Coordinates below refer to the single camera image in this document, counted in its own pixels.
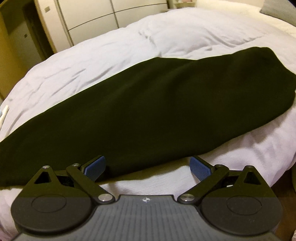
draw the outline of gray pillow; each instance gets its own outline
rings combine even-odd
[[[265,0],[260,12],[279,18],[296,27],[296,4],[294,0]]]

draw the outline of white duvet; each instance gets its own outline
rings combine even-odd
[[[53,105],[139,62],[157,56],[201,59],[252,46],[271,48],[280,61],[296,73],[296,38],[263,22],[198,8],[148,16],[126,28],[84,41],[33,67],[1,105],[1,109],[8,105],[10,110],[0,131],[0,140]],[[294,164],[295,152],[296,102],[272,122],[223,144],[202,158],[213,165],[224,164],[236,170],[254,165],[272,185]],[[102,187],[116,196],[178,196],[197,182],[185,158],[120,177]],[[0,191],[2,240],[16,234],[10,206],[20,190]]]

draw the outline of white comforter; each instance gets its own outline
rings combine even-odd
[[[84,41],[33,67],[1,105],[1,109],[9,105],[10,110],[0,131],[0,140],[53,105],[139,62],[157,56],[201,59],[252,46],[270,47],[281,62],[296,73],[296,38],[263,22],[198,8],[148,16],[126,28]],[[272,185],[293,165],[295,152],[296,103],[272,122],[225,143],[202,158],[230,169],[254,165]],[[198,182],[187,164],[185,158],[121,177],[102,187],[116,196],[178,196]],[[0,239],[16,233],[9,210],[19,192],[20,189],[0,191],[3,226]]]

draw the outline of white cable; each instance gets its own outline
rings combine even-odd
[[[7,106],[5,106],[4,110],[2,111],[2,115],[1,115],[1,117],[0,117],[0,130],[1,130],[1,128],[2,128],[2,125],[3,125],[4,119],[5,119],[6,115],[7,115],[8,110],[9,110],[9,107],[8,107],[8,105],[7,105]]]

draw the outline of dark green blanket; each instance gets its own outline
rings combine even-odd
[[[32,118],[0,143],[0,186],[101,154],[102,179],[213,150],[287,111],[296,75],[269,48],[153,58]]]

